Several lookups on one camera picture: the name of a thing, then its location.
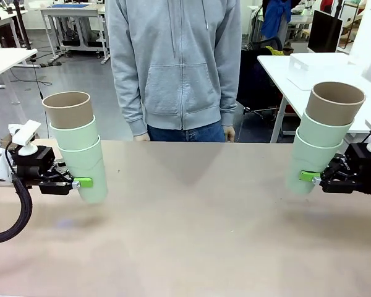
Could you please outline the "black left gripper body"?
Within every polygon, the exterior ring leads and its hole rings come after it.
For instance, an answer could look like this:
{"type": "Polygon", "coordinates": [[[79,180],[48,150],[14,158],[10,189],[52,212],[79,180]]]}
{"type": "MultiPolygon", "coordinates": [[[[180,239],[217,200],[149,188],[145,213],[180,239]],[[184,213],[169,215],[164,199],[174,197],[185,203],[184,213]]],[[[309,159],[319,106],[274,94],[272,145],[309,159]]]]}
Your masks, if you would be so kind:
{"type": "Polygon", "coordinates": [[[20,146],[11,150],[13,169],[21,182],[30,189],[38,186],[42,194],[68,195],[74,178],[63,159],[56,159],[52,147],[38,145],[28,156],[20,155],[20,146]]]}

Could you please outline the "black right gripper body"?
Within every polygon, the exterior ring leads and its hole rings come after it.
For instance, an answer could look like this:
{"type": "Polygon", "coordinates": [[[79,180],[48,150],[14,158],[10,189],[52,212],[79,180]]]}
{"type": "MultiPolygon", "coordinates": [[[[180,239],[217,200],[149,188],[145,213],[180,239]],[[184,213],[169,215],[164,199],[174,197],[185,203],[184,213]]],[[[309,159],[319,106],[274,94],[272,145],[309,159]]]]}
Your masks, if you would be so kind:
{"type": "Polygon", "coordinates": [[[371,152],[366,143],[353,143],[345,153],[336,154],[320,174],[323,192],[371,195],[371,152]]]}

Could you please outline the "person's left hand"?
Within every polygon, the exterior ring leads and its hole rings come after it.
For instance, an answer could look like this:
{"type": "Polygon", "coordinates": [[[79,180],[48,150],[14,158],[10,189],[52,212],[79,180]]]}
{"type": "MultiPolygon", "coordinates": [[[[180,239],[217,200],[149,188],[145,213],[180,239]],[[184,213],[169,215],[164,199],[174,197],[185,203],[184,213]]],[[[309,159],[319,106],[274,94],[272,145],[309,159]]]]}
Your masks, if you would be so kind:
{"type": "Polygon", "coordinates": [[[223,132],[226,142],[233,143],[235,141],[236,132],[233,126],[223,126],[223,132]]]}

